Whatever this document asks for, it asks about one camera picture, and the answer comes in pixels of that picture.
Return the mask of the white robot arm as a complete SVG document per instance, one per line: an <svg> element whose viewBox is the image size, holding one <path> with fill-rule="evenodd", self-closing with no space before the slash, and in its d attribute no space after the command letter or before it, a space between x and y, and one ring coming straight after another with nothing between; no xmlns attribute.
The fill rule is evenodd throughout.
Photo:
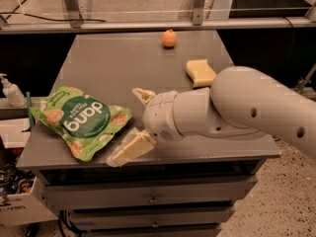
<svg viewBox="0 0 316 237"><path fill-rule="evenodd" d="M107 159L120 167L154 149L159 141L189 135L223 138L262 131L316 157L316 102L245 66L219 72L209 87L154 94L134 88L144 106L142 131L127 133Z"/></svg>

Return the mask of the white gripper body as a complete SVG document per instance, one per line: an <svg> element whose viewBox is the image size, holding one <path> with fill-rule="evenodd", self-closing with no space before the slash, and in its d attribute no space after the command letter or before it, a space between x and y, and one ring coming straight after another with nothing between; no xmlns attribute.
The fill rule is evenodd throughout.
<svg viewBox="0 0 316 237"><path fill-rule="evenodd" d="M156 141L183 139L176 128L173 117L173 104L176 96L176 91L158 94L149 101L144 110L143 125Z"/></svg>

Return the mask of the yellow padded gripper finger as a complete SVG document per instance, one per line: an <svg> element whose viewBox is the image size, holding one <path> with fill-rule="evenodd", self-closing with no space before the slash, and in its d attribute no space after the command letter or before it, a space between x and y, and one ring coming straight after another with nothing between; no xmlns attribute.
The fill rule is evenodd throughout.
<svg viewBox="0 0 316 237"><path fill-rule="evenodd" d="M141 88L133 88L132 94L140 101L140 103L146 107L149 102L156 97L156 94L150 90L144 90Z"/></svg>
<svg viewBox="0 0 316 237"><path fill-rule="evenodd" d="M107 164L111 167L121 167L151 151L156 143L156 139L146 129L138 130L135 127L113 150L107 158Z"/></svg>

